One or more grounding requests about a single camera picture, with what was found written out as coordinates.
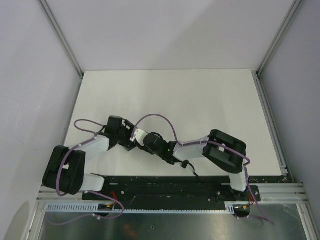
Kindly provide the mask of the black folding umbrella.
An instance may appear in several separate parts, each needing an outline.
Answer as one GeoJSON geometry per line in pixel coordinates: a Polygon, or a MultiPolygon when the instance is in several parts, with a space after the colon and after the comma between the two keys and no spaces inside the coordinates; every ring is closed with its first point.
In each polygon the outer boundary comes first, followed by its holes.
{"type": "Polygon", "coordinates": [[[179,160],[173,156],[173,149],[176,145],[175,141],[166,142],[165,140],[156,140],[155,143],[145,144],[142,146],[136,140],[133,142],[140,150],[145,151],[150,155],[155,155],[165,161],[167,164],[180,166],[186,169],[190,166],[193,169],[193,175],[199,178],[200,176],[196,173],[195,167],[188,160],[179,160]]]}

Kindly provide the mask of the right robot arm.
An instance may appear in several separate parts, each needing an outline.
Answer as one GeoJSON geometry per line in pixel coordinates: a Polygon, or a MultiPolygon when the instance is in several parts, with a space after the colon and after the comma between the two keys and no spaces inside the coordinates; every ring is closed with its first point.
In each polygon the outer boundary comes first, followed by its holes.
{"type": "Polygon", "coordinates": [[[208,136],[189,142],[167,142],[156,133],[148,133],[143,146],[168,164],[180,163],[186,168],[191,159],[206,158],[228,173],[234,191],[247,190],[245,159],[247,145],[220,130],[213,129],[208,136]]]}

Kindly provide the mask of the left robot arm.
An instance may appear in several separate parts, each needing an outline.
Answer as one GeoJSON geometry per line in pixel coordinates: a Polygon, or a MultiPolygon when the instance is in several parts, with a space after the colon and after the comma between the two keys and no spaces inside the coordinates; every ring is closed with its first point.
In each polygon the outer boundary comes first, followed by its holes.
{"type": "Polygon", "coordinates": [[[116,145],[124,147],[127,151],[136,147],[130,141],[135,125],[127,119],[110,116],[106,125],[88,120],[89,123],[101,127],[98,132],[77,127],[77,123],[81,121],[85,120],[76,120],[74,127],[91,133],[92,137],[70,147],[57,145],[52,151],[42,178],[42,184],[56,190],[60,197],[67,194],[75,195],[79,192],[100,192],[104,187],[105,178],[97,174],[85,173],[86,162],[111,150],[116,145]]]}

